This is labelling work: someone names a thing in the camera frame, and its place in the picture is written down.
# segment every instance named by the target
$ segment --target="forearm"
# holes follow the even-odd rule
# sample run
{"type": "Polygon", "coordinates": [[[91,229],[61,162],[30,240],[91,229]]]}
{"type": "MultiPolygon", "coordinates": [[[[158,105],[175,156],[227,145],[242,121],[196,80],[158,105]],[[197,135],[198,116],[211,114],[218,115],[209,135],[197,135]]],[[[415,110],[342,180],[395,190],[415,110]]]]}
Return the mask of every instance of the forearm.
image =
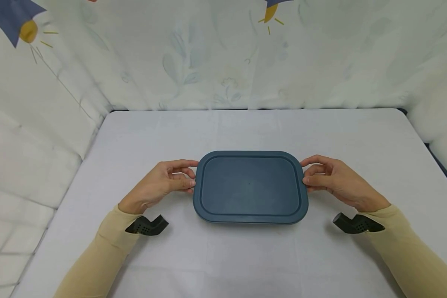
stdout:
{"type": "Polygon", "coordinates": [[[125,230],[140,215],[117,207],[108,213],[88,248],[73,264],[58,287],[55,298],[105,298],[138,234],[125,230]]]}
{"type": "Polygon", "coordinates": [[[397,207],[362,215],[386,228],[367,235],[408,298],[447,297],[447,265],[421,241],[397,207]]]}

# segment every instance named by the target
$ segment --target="wrist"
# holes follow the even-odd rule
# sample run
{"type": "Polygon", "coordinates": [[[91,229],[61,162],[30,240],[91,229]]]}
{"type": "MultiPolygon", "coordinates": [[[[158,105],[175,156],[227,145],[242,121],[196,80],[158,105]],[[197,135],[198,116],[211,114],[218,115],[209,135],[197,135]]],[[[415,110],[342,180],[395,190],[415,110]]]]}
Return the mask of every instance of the wrist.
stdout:
{"type": "Polygon", "coordinates": [[[376,212],[389,206],[391,206],[391,203],[383,195],[377,193],[377,195],[360,200],[355,208],[358,212],[368,213],[376,212]]]}
{"type": "Polygon", "coordinates": [[[142,202],[136,202],[123,198],[118,204],[119,210],[127,214],[143,214],[147,206],[142,202]]]}

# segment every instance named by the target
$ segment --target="fabric backdrop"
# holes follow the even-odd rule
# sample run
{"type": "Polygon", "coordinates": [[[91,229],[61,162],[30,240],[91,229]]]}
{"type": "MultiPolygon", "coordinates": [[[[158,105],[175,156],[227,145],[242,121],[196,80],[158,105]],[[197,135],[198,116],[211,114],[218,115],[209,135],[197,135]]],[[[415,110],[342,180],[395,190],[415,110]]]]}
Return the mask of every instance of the fabric backdrop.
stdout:
{"type": "Polygon", "coordinates": [[[447,0],[1,5],[0,297],[112,110],[404,107],[447,168],[447,0]]]}

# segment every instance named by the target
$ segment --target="white table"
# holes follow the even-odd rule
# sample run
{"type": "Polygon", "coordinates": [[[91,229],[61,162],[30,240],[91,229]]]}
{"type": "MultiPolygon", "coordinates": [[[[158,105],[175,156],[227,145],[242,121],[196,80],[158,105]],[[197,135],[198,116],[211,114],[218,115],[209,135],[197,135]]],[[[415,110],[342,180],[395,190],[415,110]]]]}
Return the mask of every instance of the white table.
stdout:
{"type": "MultiPolygon", "coordinates": [[[[155,163],[214,150],[282,150],[301,160],[344,160],[408,217],[447,263],[447,180],[406,117],[394,109],[116,112],[58,209],[20,298],[50,298],[103,217],[155,163]]],[[[201,220],[190,195],[146,211],[170,225],[142,237],[111,297],[397,297],[387,267],[364,235],[331,223],[355,211],[321,192],[293,226],[219,225],[201,220]]]]}

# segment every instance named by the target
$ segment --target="blue container lid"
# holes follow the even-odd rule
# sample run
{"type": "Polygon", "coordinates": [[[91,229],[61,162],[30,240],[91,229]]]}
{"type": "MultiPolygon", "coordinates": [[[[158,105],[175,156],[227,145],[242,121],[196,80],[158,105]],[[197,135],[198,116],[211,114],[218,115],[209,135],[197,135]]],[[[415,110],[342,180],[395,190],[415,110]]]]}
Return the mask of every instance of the blue container lid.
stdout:
{"type": "Polygon", "coordinates": [[[308,211],[298,160],[282,151],[214,151],[197,167],[193,205],[215,223],[292,225],[308,211]]]}

